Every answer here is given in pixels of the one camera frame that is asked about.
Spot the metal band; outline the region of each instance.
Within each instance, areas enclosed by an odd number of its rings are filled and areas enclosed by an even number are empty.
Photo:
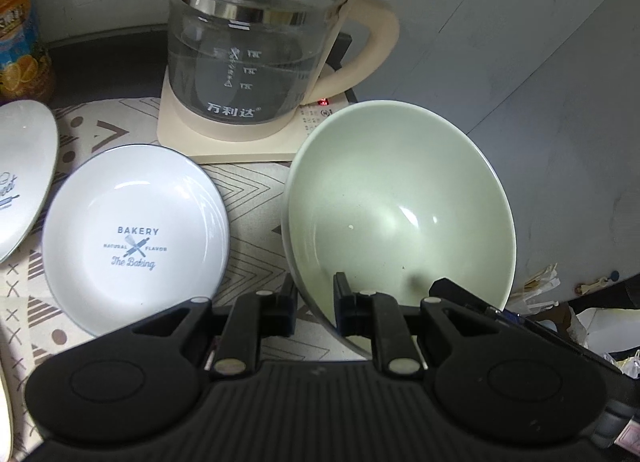
[[[238,21],[240,23],[261,23],[268,25],[298,26],[328,21],[338,15],[342,4],[324,12],[285,12],[268,10],[242,5],[234,5],[222,0],[182,0],[192,8],[220,19]]]

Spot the blue printed logo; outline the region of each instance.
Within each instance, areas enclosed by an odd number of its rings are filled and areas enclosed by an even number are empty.
[[[148,245],[151,238],[158,235],[160,229],[156,227],[118,227],[118,234],[123,235],[125,243],[105,243],[103,247],[107,249],[126,249],[122,256],[115,255],[111,257],[111,265],[115,267],[146,267],[148,270],[154,270],[156,262],[148,257],[155,256],[157,252],[166,252],[166,247],[157,245]],[[139,239],[134,235],[144,235],[145,238]]]
[[[0,173],[0,210],[11,207],[12,202],[20,195],[10,195],[15,188],[16,175],[9,172]]]

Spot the kettle handle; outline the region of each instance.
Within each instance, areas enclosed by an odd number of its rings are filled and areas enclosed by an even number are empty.
[[[345,66],[329,76],[318,79],[301,104],[316,102],[353,88],[376,71],[398,42],[400,24],[387,3],[382,0],[349,0],[348,6],[348,18],[369,28],[367,44]]]

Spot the bottle label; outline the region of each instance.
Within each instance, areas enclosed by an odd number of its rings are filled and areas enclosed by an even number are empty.
[[[38,37],[31,0],[0,6],[0,95],[44,99],[53,90],[51,59]]]

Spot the orange slice picture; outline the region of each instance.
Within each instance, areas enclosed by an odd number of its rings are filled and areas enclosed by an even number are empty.
[[[20,66],[21,82],[30,82],[38,75],[38,62],[29,54],[18,58],[16,62]]]
[[[9,63],[2,71],[2,85],[9,91],[15,92],[20,86],[20,65]]]

